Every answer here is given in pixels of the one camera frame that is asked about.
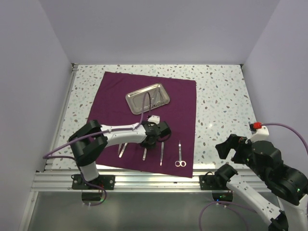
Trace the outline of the steel scalpel handle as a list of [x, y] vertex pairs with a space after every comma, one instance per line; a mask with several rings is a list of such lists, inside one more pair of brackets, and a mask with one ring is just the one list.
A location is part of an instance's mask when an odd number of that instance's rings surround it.
[[162, 162], [163, 162], [163, 154], [164, 154], [164, 142], [161, 142], [160, 166], [162, 166]]

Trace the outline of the steel forceps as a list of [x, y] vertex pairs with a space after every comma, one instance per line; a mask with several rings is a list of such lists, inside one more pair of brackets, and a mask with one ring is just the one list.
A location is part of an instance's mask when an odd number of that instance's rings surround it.
[[144, 148], [144, 152], [143, 152], [143, 156], [142, 156], [143, 161], [145, 161], [145, 159], [146, 159], [146, 154], [147, 154], [147, 149]]

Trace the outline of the steel instrument tray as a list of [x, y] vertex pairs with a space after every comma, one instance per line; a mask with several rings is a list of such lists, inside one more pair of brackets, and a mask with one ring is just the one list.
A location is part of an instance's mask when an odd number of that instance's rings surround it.
[[140, 115], [142, 112], [156, 109], [151, 107], [151, 98], [159, 88], [165, 89], [161, 83], [156, 83], [126, 94], [125, 99], [131, 112], [134, 115]]

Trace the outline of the steel tweezers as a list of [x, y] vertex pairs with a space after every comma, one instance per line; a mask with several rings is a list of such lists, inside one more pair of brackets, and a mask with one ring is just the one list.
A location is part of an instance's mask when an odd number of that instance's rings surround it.
[[125, 149], [126, 149], [127, 143], [120, 144], [118, 147], [118, 157], [121, 158]]

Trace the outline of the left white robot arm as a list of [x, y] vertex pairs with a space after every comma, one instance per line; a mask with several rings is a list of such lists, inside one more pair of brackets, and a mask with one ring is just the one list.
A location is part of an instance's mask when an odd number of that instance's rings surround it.
[[107, 147], [125, 143], [136, 143], [151, 149], [157, 142], [171, 136], [169, 125], [163, 121], [158, 124], [150, 121], [125, 126], [100, 125], [97, 120], [91, 120], [69, 138], [69, 146], [83, 183], [89, 189], [99, 186], [100, 177], [96, 160]]

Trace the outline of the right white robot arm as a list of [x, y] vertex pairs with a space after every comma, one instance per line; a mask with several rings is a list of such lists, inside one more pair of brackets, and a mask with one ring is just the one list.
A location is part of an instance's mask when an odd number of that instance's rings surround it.
[[268, 200], [230, 164], [215, 172], [214, 183], [218, 188], [233, 191], [261, 217], [270, 231], [308, 229], [308, 178], [300, 170], [286, 165], [278, 148], [269, 141], [251, 141], [235, 134], [215, 148], [221, 159], [226, 159], [234, 150], [232, 162], [249, 167], [267, 192], [277, 197], [279, 204]]

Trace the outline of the steel clamp in tray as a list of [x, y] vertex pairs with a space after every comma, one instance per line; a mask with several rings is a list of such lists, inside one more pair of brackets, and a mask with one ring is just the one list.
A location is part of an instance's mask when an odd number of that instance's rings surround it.
[[165, 98], [161, 90], [156, 90], [151, 98], [151, 107], [157, 108], [165, 104]]

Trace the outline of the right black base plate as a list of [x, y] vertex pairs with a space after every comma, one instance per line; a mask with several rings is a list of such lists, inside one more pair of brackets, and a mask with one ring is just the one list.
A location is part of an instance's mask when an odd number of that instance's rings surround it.
[[205, 190], [221, 190], [222, 188], [217, 183], [216, 176], [210, 171], [199, 176], [200, 189]]

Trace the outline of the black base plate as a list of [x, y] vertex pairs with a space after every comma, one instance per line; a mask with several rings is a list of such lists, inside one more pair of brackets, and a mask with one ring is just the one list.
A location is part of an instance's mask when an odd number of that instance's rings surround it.
[[[80, 174], [71, 175], [72, 189], [73, 190], [94, 190], [96, 187], [92, 187], [85, 183]], [[116, 182], [115, 175], [99, 175], [98, 178], [89, 181], [89, 184], [100, 186], [105, 190], [113, 190]]]
[[217, 183], [216, 176], [210, 171], [199, 176], [200, 189], [205, 190], [221, 190], [222, 188]]

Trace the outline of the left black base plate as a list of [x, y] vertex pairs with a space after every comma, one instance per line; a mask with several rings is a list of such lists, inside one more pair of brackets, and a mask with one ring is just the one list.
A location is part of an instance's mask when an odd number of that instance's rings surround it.
[[[71, 175], [72, 189], [73, 190], [94, 190], [96, 187], [92, 187], [85, 183], [80, 174]], [[115, 175], [99, 175], [98, 178], [89, 181], [89, 184], [100, 186], [105, 190], [113, 190], [116, 182]]]

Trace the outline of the aluminium frame rail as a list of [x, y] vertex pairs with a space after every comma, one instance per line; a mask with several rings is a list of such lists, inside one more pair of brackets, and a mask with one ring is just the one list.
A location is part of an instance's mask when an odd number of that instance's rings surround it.
[[[101, 175], [114, 175], [113, 192], [190, 192], [200, 190], [199, 176], [205, 175], [207, 169], [193, 172], [192, 178], [175, 177], [156, 173], [128, 171], [123, 169], [101, 169]], [[72, 175], [76, 171], [45, 171], [36, 173], [31, 190], [37, 192], [72, 191]]]

